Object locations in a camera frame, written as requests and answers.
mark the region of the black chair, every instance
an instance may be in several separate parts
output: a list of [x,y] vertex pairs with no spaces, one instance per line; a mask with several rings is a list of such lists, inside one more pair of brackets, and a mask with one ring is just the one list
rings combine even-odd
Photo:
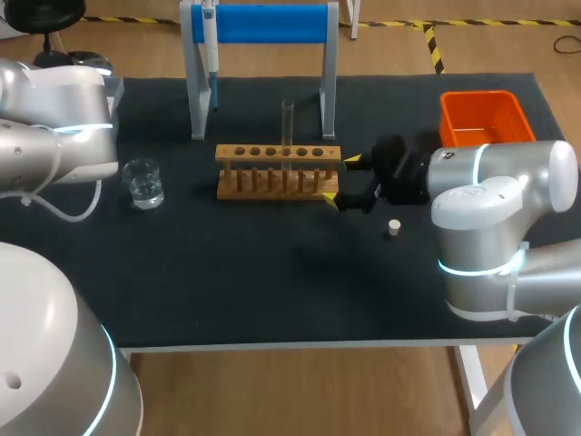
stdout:
[[77,23],[85,10],[84,0],[5,0],[5,20],[11,27],[25,34],[44,35],[43,52],[34,58],[34,65],[48,68],[83,64],[111,75],[107,58],[92,52],[69,53],[64,46],[60,31]]

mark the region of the wooden test tube rack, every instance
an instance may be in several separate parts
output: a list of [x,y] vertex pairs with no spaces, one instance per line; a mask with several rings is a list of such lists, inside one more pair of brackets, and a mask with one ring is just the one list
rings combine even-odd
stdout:
[[[283,150],[280,145],[217,145],[216,161],[223,164],[219,200],[322,200],[322,193],[339,191],[338,146],[295,145]],[[303,170],[300,165],[305,163],[320,168]],[[234,169],[233,164],[272,164],[272,168]],[[291,169],[281,169],[284,164]]]

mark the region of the table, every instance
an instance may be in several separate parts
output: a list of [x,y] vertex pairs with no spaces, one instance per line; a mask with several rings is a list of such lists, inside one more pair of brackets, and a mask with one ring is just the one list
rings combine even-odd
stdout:
[[[127,79],[119,107],[121,164],[159,161],[164,204],[130,207],[121,175],[103,182],[95,213],[64,223],[17,200],[0,207],[0,238],[55,263],[128,352],[356,346],[457,347],[468,407],[487,391],[475,344],[520,343],[547,322],[476,323],[445,303],[435,232],[425,206],[379,203],[373,213],[336,213],[324,203],[216,202],[216,144],[277,144],[281,101],[295,102],[295,144],[319,138],[317,78],[224,78],[220,110],[204,143],[190,139],[181,79]],[[562,135],[532,74],[341,77],[335,144],[344,157],[380,134],[403,134],[411,147],[439,147],[439,97],[451,90],[513,92],[537,139]],[[341,189],[369,181],[341,173]],[[46,197],[82,211],[92,186],[56,186]],[[579,201],[544,217],[532,246],[581,236]],[[381,228],[402,222],[385,242]]]

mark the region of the water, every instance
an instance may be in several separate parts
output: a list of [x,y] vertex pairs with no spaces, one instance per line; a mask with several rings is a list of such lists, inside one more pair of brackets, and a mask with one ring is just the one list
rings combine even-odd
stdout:
[[140,209],[154,209],[163,202],[162,181],[159,174],[134,177],[129,183],[133,203]]

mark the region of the orange container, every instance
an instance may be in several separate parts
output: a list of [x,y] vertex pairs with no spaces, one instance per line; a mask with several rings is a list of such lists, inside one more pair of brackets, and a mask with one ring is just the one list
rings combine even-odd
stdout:
[[509,91],[444,93],[439,136],[445,147],[535,141],[517,98]]

